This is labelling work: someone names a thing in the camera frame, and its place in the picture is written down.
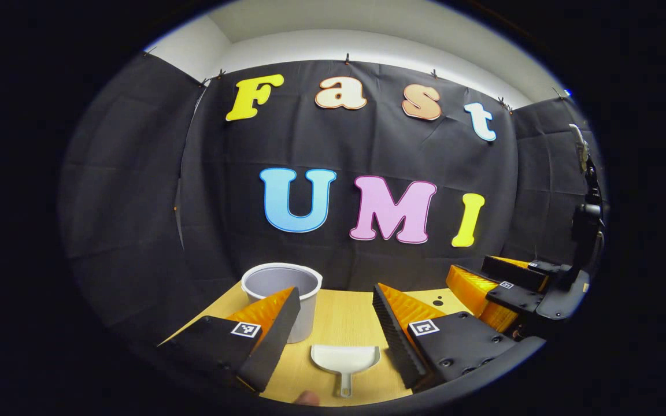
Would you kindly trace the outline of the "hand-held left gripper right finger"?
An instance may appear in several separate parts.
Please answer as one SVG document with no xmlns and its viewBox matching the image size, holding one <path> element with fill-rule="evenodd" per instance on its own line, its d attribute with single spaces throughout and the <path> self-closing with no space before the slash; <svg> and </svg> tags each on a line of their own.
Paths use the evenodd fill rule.
<svg viewBox="0 0 666 416">
<path fill-rule="evenodd" d="M 372 294 L 394 368 L 412 392 L 478 372 L 501 377 L 546 342 L 535 336 L 515 341 L 467 311 L 445 314 L 385 284 L 375 284 Z"/>
</svg>

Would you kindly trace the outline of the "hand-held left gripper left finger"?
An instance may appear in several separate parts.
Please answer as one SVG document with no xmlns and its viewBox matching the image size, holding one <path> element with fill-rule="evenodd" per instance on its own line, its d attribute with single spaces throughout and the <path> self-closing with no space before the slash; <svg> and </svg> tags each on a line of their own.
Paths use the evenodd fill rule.
<svg viewBox="0 0 666 416">
<path fill-rule="evenodd" d="M 202 382 L 259 393 L 269 384 L 299 311 L 299 290 L 288 287 L 226 318 L 203 316 L 158 350 Z"/>
</svg>

